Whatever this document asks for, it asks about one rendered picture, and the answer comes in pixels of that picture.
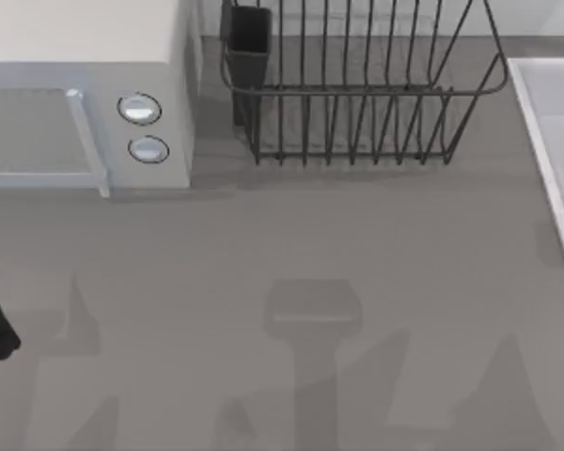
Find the pale microwave oven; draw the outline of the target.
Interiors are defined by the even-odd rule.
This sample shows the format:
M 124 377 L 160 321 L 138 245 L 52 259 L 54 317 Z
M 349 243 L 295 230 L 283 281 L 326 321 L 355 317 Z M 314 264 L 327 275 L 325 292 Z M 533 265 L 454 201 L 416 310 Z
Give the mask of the pale microwave oven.
M 0 88 L 83 91 L 111 193 L 190 186 L 202 69 L 197 0 L 0 0 Z M 161 104 L 158 121 L 119 115 L 136 92 Z M 128 153 L 145 135 L 168 144 L 163 163 Z

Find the microwave glass door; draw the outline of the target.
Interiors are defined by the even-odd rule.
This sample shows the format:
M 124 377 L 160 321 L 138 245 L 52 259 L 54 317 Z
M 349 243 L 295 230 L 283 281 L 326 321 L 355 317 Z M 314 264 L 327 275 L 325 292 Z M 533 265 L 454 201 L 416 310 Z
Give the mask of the microwave glass door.
M 111 194 L 86 96 L 75 88 L 0 88 L 0 190 Z

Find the silver microwave knob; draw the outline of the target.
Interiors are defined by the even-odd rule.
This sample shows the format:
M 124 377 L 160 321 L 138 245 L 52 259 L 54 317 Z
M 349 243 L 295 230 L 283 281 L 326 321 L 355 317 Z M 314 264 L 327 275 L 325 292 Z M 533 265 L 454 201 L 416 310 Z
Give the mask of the silver microwave knob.
M 131 140 L 127 149 L 136 161 L 144 164 L 163 163 L 170 155 L 168 144 L 153 135 L 145 135 Z
M 126 121 L 137 126 L 148 126 L 162 115 L 161 104 L 149 94 L 136 92 L 117 101 L 117 112 Z

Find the black cutlery holder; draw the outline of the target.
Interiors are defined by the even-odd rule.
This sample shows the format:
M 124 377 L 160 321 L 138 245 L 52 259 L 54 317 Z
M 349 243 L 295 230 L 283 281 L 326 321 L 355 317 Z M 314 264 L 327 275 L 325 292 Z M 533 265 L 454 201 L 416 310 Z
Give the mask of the black cutlery holder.
M 273 13 L 262 6 L 242 6 L 222 0 L 220 38 L 229 74 L 235 126 L 249 129 L 260 102 L 272 49 Z

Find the white sink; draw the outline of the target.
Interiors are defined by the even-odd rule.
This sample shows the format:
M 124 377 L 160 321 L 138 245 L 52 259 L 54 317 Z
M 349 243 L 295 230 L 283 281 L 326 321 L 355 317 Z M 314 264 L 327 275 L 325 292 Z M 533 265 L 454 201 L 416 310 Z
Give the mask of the white sink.
M 564 252 L 564 57 L 513 57 L 508 63 Z

